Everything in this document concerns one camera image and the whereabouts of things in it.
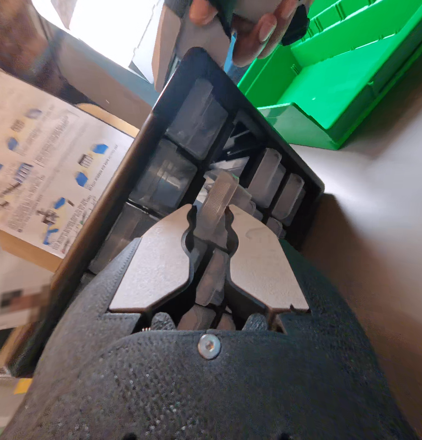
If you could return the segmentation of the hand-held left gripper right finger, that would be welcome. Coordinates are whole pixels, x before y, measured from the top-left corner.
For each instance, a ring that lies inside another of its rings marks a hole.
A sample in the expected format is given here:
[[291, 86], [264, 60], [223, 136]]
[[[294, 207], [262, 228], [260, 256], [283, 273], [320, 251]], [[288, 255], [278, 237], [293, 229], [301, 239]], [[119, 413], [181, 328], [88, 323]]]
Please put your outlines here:
[[230, 232], [237, 238], [229, 259], [227, 281], [247, 304], [269, 315], [307, 312], [309, 305], [277, 235], [265, 224], [235, 205]]

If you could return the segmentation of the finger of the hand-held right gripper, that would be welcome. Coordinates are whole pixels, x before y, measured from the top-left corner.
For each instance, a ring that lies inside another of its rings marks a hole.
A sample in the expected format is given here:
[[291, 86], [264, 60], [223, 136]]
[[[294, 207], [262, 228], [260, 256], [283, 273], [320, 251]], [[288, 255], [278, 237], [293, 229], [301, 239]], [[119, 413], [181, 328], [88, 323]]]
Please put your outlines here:
[[181, 24], [182, 20], [168, 6], [162, 7], [152, 57], [152, 72], [156, 92], [163, 91]]
[[182, 59], [193, 47], [201, 47], [219, 66], [223, 66], [230, 44], [231, 37], [226, 35], [219, 19], [201, 26], [184, 19], [178, 36], [178, 58]]

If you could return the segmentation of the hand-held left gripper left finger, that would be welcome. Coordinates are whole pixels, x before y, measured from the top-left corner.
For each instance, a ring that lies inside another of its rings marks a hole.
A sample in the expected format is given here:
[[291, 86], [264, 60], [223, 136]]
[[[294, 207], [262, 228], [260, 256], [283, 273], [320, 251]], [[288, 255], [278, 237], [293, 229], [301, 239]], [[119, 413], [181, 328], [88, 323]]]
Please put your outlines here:
[[185, 239], [196, 212], [195, 206], [186, 204], [142, 235], [109, 312], [153, 316], [188, 287], [193, 268]]

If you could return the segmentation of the black drawer cabinet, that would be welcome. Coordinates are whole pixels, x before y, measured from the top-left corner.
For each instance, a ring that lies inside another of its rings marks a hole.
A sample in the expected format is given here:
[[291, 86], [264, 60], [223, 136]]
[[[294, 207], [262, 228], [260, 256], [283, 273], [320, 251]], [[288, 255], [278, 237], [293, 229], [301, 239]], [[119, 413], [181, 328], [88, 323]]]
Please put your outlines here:
[[254, 190], [261, 221], [273, 217], [291, 177], [301, 179], [296, 202], [281, 221], [286, 239], [299, 247], [313, 222], [325, 185], [266, 121], [208, 53], [188, 50], [133, 141], [88, 225], [52, 278], [51, 303], [17, 343], [8, 369], [31, 377], [47, 340], [88, 280], [138, 233], [175, 209], [195, 203], [205, 174], [222, 169]]

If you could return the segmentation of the clear plastic drawer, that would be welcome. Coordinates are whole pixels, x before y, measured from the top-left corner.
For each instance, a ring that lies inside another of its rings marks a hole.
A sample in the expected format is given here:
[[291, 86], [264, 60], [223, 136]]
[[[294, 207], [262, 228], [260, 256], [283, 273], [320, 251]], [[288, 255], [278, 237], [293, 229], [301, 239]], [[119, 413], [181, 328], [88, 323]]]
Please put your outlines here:
[[253, 217], [259, 211], [252, 200], [252, 195], [239, 184], [239, 178], [233, 173], [213, 169], [208, 171], [205, 177], [205, 184], [195, 203], [198, 212], [194, 235], [227, 250], [226, 207], [238, 206]]

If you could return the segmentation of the green plastic bin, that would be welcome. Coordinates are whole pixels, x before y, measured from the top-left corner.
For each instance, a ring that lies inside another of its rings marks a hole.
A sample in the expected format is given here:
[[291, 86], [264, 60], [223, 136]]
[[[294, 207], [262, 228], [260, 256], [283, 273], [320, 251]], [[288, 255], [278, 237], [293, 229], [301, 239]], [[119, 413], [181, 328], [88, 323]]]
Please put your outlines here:
[[422, 0], [317, 0], [238, 87], [288, 142], [338, 150], [422, 53]]

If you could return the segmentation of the pale desk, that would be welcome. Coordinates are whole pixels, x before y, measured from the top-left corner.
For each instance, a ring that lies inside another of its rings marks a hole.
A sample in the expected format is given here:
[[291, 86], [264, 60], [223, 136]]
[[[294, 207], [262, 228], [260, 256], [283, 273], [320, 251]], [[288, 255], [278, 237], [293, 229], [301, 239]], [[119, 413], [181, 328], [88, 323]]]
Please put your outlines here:
[[293, 148], [326, 193], [302, 253], [357, 315], [422, 438], [422, 55], [344, 148]]

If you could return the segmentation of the person's right hand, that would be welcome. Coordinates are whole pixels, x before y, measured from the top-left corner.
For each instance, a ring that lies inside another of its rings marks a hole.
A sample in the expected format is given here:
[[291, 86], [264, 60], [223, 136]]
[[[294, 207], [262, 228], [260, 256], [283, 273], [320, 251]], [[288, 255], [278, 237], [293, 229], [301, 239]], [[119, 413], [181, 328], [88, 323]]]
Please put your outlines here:
[[[300, 38], [295, 35], [304, 31], [312, 3], [310, 0], [281, 0], [273, 13], [264, 14], [257, 23], [233, 15], [232, 34], [236, 36], [232, 63], [238, 67], [245, 67], [256, 58], [267, 58], [282, 44], [292, 22], [293, 32], [289, 33], [287, 39]], [[207, 25], [213, 19], [218, 19], [217, 10], [211, 5], [211, 1], [195, 0], [191, 2], [188, 19], [199, 26]]]

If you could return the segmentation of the set of clear cabinet drawers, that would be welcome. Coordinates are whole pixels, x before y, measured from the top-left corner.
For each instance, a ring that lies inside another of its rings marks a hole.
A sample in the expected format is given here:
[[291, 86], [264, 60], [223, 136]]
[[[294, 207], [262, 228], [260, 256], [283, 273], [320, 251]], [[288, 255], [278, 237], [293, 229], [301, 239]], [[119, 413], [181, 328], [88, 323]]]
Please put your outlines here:
[[131, 247], [108, 311], [151, 329], [287, 333], [309, 306], [279, 239], [306, 194], [283, 150], [215, 88], [196, 80], [89, 270]]

